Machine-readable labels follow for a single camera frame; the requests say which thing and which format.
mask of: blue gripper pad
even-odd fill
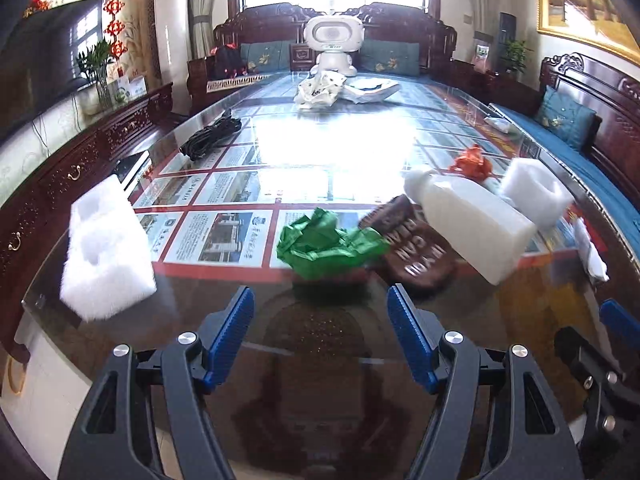
[[[626,344],[640,350],[640,322],[615,300],[607,300],[600,306],[600,321],[622,336]]]
[[[250,288],[242,292],[231,308],[225,309],[226,319],[207,353],[207,371],[202,380],[207,392],[212,392],[226,381],[244,334],[254,318],[254,309],[255,299]]]
[[[386,309],[414,381],[436,394],[438,378],[434,370],[439,362],[438,341],[444,332],[440,322],[432,312],[418,312],[402,285],[389,287]],[[432,330],[425,333],[424,328]]]

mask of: blue seat cushion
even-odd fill
[[[289,45],[293,41],[243,43],[240,57],[251,73],[270,73],[289,70]]]
[[[640,256],[640,213],[595,164],[544,129],[535,120],[508,108],[493,105],[501,114],[525,130],[535,141],[564,162],[598,197],[625,235],[636,256]]]
[[[579,152],[595,117],[596,112],[590,108],[547,86],[536,121]]]
[[[420,44],[367,40],[360,47],[360,67],[368,72],[420,75]]]

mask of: white robot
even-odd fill
[[[307,22],[304,38],[310,48],[321,51],[311,69],[312,75],[319,70],[357,75],[347,52],[358,50],[364,40],[364,26],[358,18],[341,14],[316,16]]]

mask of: tree painting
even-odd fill
[[[541,0],[541,3],[545,7],[541,9],[545,26],[550,31],[624,50],[627,57],[640,59],[640,48],[611,0]]]

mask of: coiled black cable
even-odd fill
[[[220,139],[239,132],[241,128],[242,121],[234,119],[231,116],[231,110],[227,110],[215,123],[205,126],[199,132],[193,134],[180,147],[180,152],[191,160],[198,160],[207,155]]]

